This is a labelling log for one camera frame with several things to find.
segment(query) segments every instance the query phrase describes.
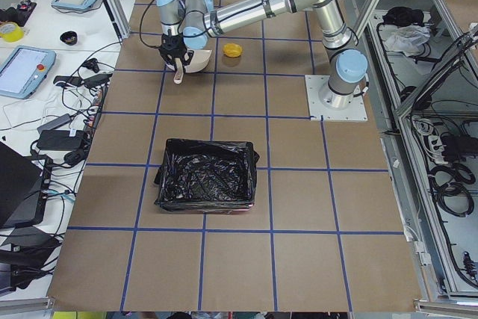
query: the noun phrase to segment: white table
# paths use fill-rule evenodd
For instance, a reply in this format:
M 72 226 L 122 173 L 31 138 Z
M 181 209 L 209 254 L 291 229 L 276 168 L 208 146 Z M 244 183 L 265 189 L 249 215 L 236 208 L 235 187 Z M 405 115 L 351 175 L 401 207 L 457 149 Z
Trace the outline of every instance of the white table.
M 61 89 L 53 85 L 53 79 L 56 75 L 71 75 L 72 72 L 97 49 L 118 41 L 113 26 L 106 13 L 105 6 L 98 10 L 84 14 L 62 14 L 50 6 L 51 0 L 35 0 L 37 8 L 31 15 L 25 26 L 25 36 L 15 43 L 6 43 L 0 39 L 0 63 L 8 57 L 13 48 L 18 45 L 35 46 L 43 49 L 54 50 L 57 58 L 54 66 L 50 69 L 46 79 L 38 87 L 37 91 L 28 99 L 18 100 L 9 97 L 0 96 L 0 128 L 9 128 L 29 120 L 41 118 L 45 107 L 48 107 L 48 114 L 62 115 L 69 111 L 61 104 Z M 121 0 L 123 10 L 129 19 L 134 6 L 134 0 Z M 59 41 L 59 36 L 68 30 L 74 30 L 78 34 L 78 43 L 74 46 L 68 46 Z M 94 55 L 98 61 L 114 66 L 120 53 L 120 45 L 109 46 Z M 111 71 L 106 66 L 100 65 L 101 71 Z M 94 72 L 87 69 L 81 69 L 83 77 L 94 75 Z M 75 97 L 67 95 L 65 97 L 68 105 L 75 104 Z M 22 155 L 29 155 L 31 142 L 38 138 L 37 127 L 42 122 L 38 121 L 32 124 L 20 126 L 15 129 L 0 131 L 0 137 L 5 136 L 6 143 Z M 84 124 L 81 119 L 76 119 L 70 125 L 62 128 L 83 129 Z M 42 152 L 56 162 L 62 162 L 65 152 Z M 71 173 L 71 176 L 60 177 L 59 182 L 72 187 L 77 178 L 77 172 L 81 170 L 83 163 L 75 166 L 71 170 L 54 170 L 54 174 L 63 175 Z M 64 191 L 59 185 L 51 185 L 51 189 Z M 65 212 L 61 223 L 59 233 L 65 232 L 73 204 L 65 201 Z M 63 204 L 60 197 L 55 197 L 47 202 L 45 217 L 37 228 L 44 232 L 53 233 L 60 222 Z M 2 234 L 8 234 L 9 231 L 2 231 Z M 60 249 L 56 249 L 51 258 L 58 255 Z M 0 300 L 19 300 L 32 299 L 46 296 L 46 291 L 51 282 L 51 276 L 34 280 L 25 290 L 17 291 L 0 297 Z M 8 315 L 3 318 L 43 318 L 44 312 L 27 313 L 24 315 Z

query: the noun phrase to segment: monitor screen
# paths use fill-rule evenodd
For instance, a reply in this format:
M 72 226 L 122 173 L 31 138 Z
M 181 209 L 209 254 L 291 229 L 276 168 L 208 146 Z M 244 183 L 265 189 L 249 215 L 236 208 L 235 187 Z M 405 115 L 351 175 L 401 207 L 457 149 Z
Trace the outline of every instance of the monitor screen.
M 0 159 L 0 227 L 3 227 L 20 204 L 30 197 L 38 200 L 37 184 L 42 170 L 2 142 Z
M 46 56 L 39 50 L 20 49 L 0 72 L 0 90 L 20 93 Z

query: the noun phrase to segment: white cloth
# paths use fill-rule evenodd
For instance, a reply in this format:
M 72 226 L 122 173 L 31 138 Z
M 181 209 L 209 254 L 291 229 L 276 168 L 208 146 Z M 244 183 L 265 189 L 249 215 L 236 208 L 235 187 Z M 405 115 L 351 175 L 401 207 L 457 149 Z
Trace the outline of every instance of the white cloth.
M 398 28 L 385 42 L 390 52 L 403 52 L 406 56 L 418 55 L 430 38 L 429 29 L 424 26 L 410 25 Z

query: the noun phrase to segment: tablet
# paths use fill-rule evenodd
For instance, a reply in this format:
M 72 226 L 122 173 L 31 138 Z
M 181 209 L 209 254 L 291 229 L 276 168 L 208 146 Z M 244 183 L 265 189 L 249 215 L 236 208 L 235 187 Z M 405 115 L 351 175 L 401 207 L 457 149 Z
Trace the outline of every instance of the tablet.
M 24 99 L 30 96 L 55 63 L 52 50 L 17 46 L 0 66 L 0 95 Z

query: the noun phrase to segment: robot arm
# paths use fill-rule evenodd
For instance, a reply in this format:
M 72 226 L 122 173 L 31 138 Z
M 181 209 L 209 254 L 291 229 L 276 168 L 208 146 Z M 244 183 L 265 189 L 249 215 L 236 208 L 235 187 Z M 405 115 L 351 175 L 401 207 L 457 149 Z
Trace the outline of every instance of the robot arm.
M 160 53 L 176 70 L 181 65 L 181 70 L 187 70 L 194 50 L 203 49 L 209 37 L 219 37 L 281 13 L 296 13 L 310 7 L 317 14 L 332 65 L 328 83 L 332 95 L 327 95 L 327 102 L 347 102 L 367 70 L 364 55 L 351 50 L 355 47 L 352 32 L 344 22 L 337 0 L 243 0 L 216 10 L 212 0 L 157 0 L 157 5 L 163 28 Z M 330 96 L 339 96 L 340 101 Z

